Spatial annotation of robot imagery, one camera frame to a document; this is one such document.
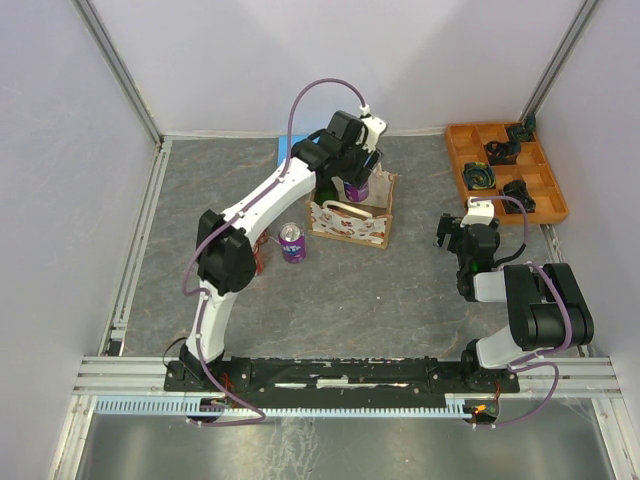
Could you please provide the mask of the purple soda can front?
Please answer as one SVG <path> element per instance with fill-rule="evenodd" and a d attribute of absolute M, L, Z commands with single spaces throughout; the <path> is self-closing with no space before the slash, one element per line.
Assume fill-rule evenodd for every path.
<path fill-rule="evenodd" d="M 278 233 L 278 241 L 286 262 L 295 264 L 306 258 L 305 236 L 298 224 L 285 223 Z"/>

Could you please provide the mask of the rolled dark sock middle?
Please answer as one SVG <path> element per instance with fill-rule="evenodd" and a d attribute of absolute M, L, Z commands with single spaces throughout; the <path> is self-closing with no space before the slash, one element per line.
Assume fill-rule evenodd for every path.
<path fill-rule="evenodd" d="M 516 164 L 521 144 L 518 141 L 490 141 L 484 146 L 484 150 L 491 166 L 510 166 Z"/>

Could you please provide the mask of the rolled dark sock left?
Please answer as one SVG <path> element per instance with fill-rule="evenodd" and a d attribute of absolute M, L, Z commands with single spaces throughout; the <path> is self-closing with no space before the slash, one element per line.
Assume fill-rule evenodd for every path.
<path fill-rule="evenodd" d="M 462 176 L 469 191 L 491 190 L 496 187 L 496 176 L 492 166 L 488 163 L 465 163 Z"/>

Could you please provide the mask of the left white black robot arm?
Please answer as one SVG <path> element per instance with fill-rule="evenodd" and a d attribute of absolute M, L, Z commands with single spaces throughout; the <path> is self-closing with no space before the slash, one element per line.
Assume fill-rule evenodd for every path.
<path fill-rule="evenodd" d="M 265 181 L 220 214 L 198 223 L 196 250 L 181 284 L 199 299 L 196 318 L 179 358 L 187 379 L 209 390 L 221 378 L 225 331 L 238 293 L 256 273 L 253 248 L 267 227 L 316 187 L 339 178 L 360 187 L 381 158 L 377 144 L 387 123 L 379 117 L 333 114 L 328 126 L 288 143 L 287 156 Z"/>

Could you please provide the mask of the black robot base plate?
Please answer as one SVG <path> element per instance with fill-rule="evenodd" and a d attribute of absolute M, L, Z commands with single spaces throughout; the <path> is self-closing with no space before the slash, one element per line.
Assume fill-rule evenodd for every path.
<path fill-rule="evenodd" d="M 518 393 L 516 374 L 462 361 L 232 357 L 210 372 L 260 409 L 440 408 L 447 394 Z"/>

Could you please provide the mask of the purple soda can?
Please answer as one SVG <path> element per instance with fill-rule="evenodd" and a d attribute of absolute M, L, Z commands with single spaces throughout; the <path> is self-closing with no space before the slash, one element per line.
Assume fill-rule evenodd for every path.
<path fill-rule="evenodd" d="M 353 203 L 361 203 L 369 197 L 369 184 L 364 183 L 361 186 L 355 186 L 348 182 L 345 182 L 344 194 L 348 201 Z"/>
<path fill-rule="evenodd" d="M 285 223 L 278 233 L 278 241 L 286 262 L 295 264 L 306 258 L 305 236 L 298 224 Z"/>

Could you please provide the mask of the rolled dark sock top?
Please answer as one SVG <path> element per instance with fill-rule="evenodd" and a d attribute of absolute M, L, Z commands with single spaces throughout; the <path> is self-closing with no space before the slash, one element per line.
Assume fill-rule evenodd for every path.
<path fill-rule="evenodd" d="M 533 142 L 535 140 L 536 126 L 536 116 L 534 113 L 530 113 L 521 122 L 507 125 L 505 131 L 512 142 Z"/>

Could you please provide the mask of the orange compartment tray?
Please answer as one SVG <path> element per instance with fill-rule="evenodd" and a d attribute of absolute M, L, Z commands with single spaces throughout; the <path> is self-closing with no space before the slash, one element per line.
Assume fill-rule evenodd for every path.
<path fill-rule="evenodd" d="M 569 208 L 537 137 L 521 144 L 521 152 L 515 164 L 493 168 L 495 186 L 492 189 L 467 189 L 463 176 L 464 166 L 474 162 L 487 163 L 485 145 L 491 141 L 508 141 L 507 128 L 511 125 L 510 122 L 485 122 L 452 124 L 445 128 L 445 142 L 459 197 L 466 204 L 471 196 L 499 195 L 507 183 L 522 180 L 536 203 L 535 210 L 528 215 L 529 222 L 559 224 L 569 215 Z"/>

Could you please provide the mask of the red soda can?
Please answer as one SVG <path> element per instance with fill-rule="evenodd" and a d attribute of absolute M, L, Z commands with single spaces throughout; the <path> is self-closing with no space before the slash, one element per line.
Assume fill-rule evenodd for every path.
<path fill-rule="evenodd" d="M 261 275 L 264 271 L 264 258 L 260 249 L 256 249 L 253 252 L 254 260 L 256 263 L 256 274 Z"/>
<path fill-rule="evenodd" d="M 258 245 L 264 245 L 265 243 L 267 243 L 270 239 L 270 235 L 267 229 L 265 229 L 260 236 L 258 237 L 256 243 Z"/>

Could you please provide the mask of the patterned canvas tote bag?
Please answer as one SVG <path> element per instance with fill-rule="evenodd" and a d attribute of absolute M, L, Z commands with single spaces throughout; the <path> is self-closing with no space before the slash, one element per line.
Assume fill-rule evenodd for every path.
<path fill-rule="evenodd" d="M 311 235 L 362 246 L 386 249 L 393 221 L 393 202 L 398 175 L 374 168 L 368 193 L 361 202 L 349 200 L 344 183 L 335 178 L 334 196 L 317 195 L 314 189 L 306 200 L 307 230 Z"/>

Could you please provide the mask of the dark green glass bottle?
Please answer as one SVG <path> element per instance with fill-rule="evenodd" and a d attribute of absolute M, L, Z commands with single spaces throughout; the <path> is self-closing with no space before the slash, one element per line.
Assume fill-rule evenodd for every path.
<path fill-rule="evenodd" d="M 327 201 L 338 201 L 339 194 L 334 184 L 319 188 L 315 196 L 315 202 L 322 207 Z"/>

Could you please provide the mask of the rolled dark sock bottom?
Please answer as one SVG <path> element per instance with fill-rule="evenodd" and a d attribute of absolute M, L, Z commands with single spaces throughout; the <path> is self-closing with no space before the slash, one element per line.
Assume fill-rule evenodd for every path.
<path fill-rule="evenodd" d="M 534 213 L 536 202 L 529 194 L 527 184 L 524 180 L 516 179 L 504 185 L 500 191 L 501 196 L 510 197 L 510 200 L 503 200 L 503 208 L 506 214 L 519 214 L 520 207 L 513 201 L 515 198 L 523 207 L 527 214 Z"/>

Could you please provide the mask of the rolled dark sock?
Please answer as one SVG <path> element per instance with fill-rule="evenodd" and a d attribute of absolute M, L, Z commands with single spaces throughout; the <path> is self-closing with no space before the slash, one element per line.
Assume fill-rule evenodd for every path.
<path fill-rule="evenodd" d="M 488 163 L 465 163 L 462 176 L 469 191 L 491 190 L 496 187 L 496 176 L 492 166 Z"/>
<path fill-rule="evenodd" d="M 534 113 L 530 113 L 521 122 L 507 125 L 505 131 L 512 142 L 533 142 L 535 140 L 536 126 L 536 116 Z"/>
<path fill-rule="evenodd" d="M 519 214 L 520 207 L 513 201 L 515 198 L 523 207 L 527 214 L 534 213 L 536 202 L 529 194 L 527 184 L 524 180 L 516 179 L 504 185 L 500 191 L 501 196 L 510 197 L 510 200 L 503 200 L 503 208 L 506 214 Z"/>
<path fill-rule="evenodd" d="M 521 144 L 518 141 L 490 141 L 484 146 L 484 150 L 491 166 L 510 166 L 516 164 Z"/>

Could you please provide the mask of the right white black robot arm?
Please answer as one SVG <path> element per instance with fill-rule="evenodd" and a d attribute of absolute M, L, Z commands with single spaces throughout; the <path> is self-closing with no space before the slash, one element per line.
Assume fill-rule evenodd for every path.
<path fill-rule="evenodd" d="M 589 344 L 594 322 L 571 267 L 510 264 L 524 253 L 497 259 L 499 221 L 441 215 L 435 244 L 457 259 L 456 287 L 468 302 L 503 303 L 507 325 L 467 344 L 457 362 L 436 364 L 430 379 L 459 392 L 517 392 L 518 375 L 538 357 Z"/>

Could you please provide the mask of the blue printed folded cloth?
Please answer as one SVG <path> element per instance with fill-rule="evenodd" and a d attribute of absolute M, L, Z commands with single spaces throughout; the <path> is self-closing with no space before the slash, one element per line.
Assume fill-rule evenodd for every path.
<path fill-rule="evenodd" d="M 293 135 L 291 137 L 291 143 L 295 144 L 296 142 L 300 141 L 304 139 L 304 136 L 302 135 Z M 276 165 L 278 167 L 280 167 L 286 160 L 286 156 L 287 156 L 287 136 L 286 135 L 281 135 L 278 137 L 278 142 L 277 142 L 277 163 Z"/>

